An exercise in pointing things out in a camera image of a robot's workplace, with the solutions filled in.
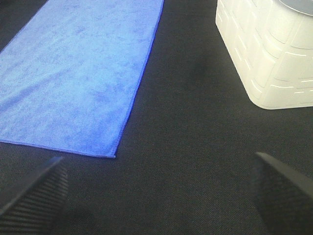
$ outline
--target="dark gray carpet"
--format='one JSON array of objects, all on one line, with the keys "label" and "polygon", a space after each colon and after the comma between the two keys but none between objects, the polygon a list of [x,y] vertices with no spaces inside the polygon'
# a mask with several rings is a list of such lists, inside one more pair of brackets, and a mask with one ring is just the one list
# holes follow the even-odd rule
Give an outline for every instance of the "dark gray carpet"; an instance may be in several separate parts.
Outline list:
[{"label": "dark gray carpet", "polygon": [[[0,48],[43,2],[3,0]],[[54,235],[268,235],[250,198],[251,154],[313,178],[313,109],[249,101],[215,10],[216,0],[165,0],[115,160],[1,144],[0,188],[62,155],[70,194]]]}]

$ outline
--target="white bin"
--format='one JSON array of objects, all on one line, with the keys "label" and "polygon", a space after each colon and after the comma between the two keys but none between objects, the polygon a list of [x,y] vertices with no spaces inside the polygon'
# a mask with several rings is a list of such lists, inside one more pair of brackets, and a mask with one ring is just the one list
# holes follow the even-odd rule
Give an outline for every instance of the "white bin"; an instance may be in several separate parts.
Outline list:
[{"label": "white bin", "polygon": [[216,25],[254,104],[313,106],[313,0],[218,0]]}]

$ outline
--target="blue towel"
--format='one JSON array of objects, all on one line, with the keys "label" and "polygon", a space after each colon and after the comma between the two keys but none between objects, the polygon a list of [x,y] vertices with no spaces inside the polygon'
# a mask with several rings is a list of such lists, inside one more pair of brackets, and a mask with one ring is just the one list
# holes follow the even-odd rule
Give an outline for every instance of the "blue towel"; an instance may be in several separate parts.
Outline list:
[{"label": "blue towel", "polygon": [[49,0],[0,53],[0,141],[114,157],[163,0]]}]

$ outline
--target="white plastic container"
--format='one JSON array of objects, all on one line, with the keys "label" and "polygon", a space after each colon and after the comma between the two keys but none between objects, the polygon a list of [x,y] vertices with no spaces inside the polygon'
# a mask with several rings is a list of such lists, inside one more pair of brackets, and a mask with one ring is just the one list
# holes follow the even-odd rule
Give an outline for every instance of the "white plastic container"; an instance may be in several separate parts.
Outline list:
[{"label": "white plastic container", "polygon": [[313,106],[313,0],[218,0],[216,25],[254,104]]}]

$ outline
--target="gray lid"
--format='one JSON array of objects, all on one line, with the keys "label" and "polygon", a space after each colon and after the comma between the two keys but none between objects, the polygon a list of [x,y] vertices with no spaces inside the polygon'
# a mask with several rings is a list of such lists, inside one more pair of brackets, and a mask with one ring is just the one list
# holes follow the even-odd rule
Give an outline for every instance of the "gray lid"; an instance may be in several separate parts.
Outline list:
[{"label": "gray lid", "polygon": [[280,0],[287,7],[301,12],[306,15],[313,16],[313,0]]}]

